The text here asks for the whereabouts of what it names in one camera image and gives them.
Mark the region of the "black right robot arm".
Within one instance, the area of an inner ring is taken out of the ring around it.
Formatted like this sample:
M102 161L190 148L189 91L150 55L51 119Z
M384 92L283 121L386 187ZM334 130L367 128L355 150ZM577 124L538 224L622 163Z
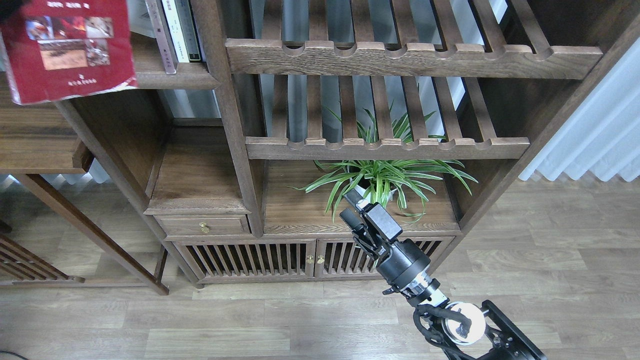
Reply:
M493 302L481 307L450 301L440 283L428 274L430 258L411 239L399 240L402 228L379 203L348 191L350 208L340 218L352 230L355 243L374 260L386 280L385 294L399 293L413 308L413 322L425 341L450 360L469 360L460 347L486 337L491 348L483 360L544 360L546 355Z

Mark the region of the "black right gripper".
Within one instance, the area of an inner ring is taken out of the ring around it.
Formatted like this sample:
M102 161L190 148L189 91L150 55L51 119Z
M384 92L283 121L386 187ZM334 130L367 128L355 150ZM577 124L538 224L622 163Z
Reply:
M350 227L354 243L373 260L389 284L385 295L400 293L409 303L441 303L440 283L430 278L430 258L411 239L399 241L403 230L379 203L370 203L355 189L343 198L355 209L339 217Z

